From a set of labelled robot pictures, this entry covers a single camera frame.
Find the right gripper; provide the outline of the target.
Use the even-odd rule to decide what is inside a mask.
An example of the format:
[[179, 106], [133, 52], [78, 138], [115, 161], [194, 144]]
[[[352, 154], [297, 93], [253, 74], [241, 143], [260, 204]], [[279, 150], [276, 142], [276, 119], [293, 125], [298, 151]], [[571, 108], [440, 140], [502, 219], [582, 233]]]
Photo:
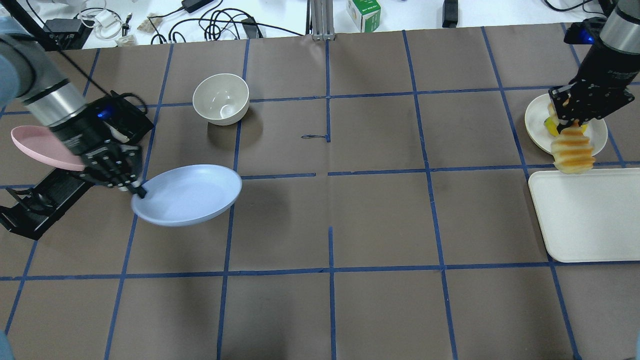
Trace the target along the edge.
[[636, 55], [595, 42], [569, 84], [548, 90], [558, 130], [603, 119], [628, 105], [628, 86], [636, 77]]

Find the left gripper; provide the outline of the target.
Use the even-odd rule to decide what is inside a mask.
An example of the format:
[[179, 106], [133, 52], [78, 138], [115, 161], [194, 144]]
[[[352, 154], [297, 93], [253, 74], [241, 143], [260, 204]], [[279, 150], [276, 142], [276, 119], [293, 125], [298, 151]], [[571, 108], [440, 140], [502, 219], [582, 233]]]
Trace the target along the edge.
[[147, 191], [140, 179], [142, 147], [115, 139], [102, 120], [67, 120], [50, 127], [50, 132], [68, 150], [81, 158], [83, 173], [90, 182], [131, 192], [140, 199]]

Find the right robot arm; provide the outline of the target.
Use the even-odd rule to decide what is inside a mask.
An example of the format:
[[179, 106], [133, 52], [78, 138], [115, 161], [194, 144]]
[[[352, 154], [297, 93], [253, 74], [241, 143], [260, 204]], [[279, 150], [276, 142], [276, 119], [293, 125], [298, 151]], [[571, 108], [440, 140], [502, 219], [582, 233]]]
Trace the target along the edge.
[[601, 120], [635, 100], [628, 87], [640, 70], [637, 0], [618, 0], [606, 18], [572, 23], [564, 42], [590, 48], [568, 84], [548, 90], [559, 133]]

